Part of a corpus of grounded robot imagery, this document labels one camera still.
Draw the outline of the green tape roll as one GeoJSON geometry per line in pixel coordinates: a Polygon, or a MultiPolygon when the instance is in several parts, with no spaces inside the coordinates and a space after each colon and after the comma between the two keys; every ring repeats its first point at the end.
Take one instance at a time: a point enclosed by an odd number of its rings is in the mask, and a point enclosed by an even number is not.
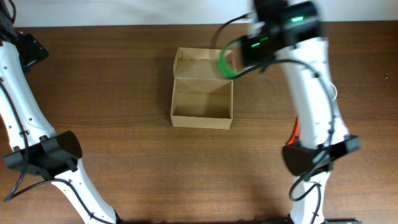
{"type": "Polygon", "coordinates": [[[232,69],[227,63],[226,56],[227,56],[227,51],[230,49],[230,47],[234,44],[237,44],[240,42],[239,39],[234,39],[231,42],[229,42],[225,47],[221,49],[218,61],[217,61],[217,67],[219,72],[228,80],[232,79],[237,79],[241,76],[244,75],[244,72],[237,72],[232,69]]]}

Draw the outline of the white masking tape roll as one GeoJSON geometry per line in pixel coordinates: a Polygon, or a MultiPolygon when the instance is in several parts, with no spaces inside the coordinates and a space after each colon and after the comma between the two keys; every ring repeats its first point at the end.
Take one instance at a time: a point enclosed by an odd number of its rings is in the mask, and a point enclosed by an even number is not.
{"type": "Polygon", "coordinates": [[[333,99],[332,99],[332,101],[335,101],[337,96],[338,96],[338,90],[337,90],[336,86],[332,82],[329,82],[329,84],[330,84],[330,86],[332,87],[332,90],[333,90],[333,99]]]}

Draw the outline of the orange utility knife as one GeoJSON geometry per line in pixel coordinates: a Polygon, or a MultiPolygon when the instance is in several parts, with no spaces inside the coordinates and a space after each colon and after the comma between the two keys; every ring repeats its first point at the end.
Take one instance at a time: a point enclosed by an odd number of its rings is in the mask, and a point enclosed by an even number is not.
{"type": "Polygon", "coordinates": [[[292,134],[290,135],[289,139],[286,141],[286,145],[293,144],[296,140],[299,139],[300,136],[300,119],[296,117],[295,124],[292,130],[292,134]]]}

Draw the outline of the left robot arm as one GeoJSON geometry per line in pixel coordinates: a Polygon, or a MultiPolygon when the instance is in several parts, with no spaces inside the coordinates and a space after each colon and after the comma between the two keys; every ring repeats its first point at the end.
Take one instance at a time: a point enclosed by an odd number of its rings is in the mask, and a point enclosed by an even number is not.
{"type": "Polygon", "coordinates": [[[51,183],[85,223],[121,223],[88,177],[75,134],[56,133],[41,112],[25,73],[49,53],[32,34],[18,32],[15,21],[15,3],[1,1],[1,118],[12,149],[4,162],[20,173],[4,202],[51,183]]]}

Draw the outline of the brown cardboard box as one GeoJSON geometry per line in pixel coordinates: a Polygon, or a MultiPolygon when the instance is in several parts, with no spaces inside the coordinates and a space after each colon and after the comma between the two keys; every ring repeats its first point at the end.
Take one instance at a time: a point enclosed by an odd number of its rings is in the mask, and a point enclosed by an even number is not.
{"type": "Polygon", "coordinates": [[[220,49],[177,49],[170,109],[173,127],[231,128],[233,81],[217,69],[220,53],[220,49]]]}

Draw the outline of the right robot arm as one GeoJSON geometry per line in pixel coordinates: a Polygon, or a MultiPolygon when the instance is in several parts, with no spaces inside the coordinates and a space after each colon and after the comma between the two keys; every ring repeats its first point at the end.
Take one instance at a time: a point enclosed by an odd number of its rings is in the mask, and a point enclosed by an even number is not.
{"type": "Polygon", "coordinates": [[[297,112],[294,140],[282,157],[294,182],[287,223],[325,223],[323,201],[333,163],[360,148],[336,101],[328,39],[311,1],[254,1],[254,25],[241,39],[247,72],[280,65],[297,112]]]}

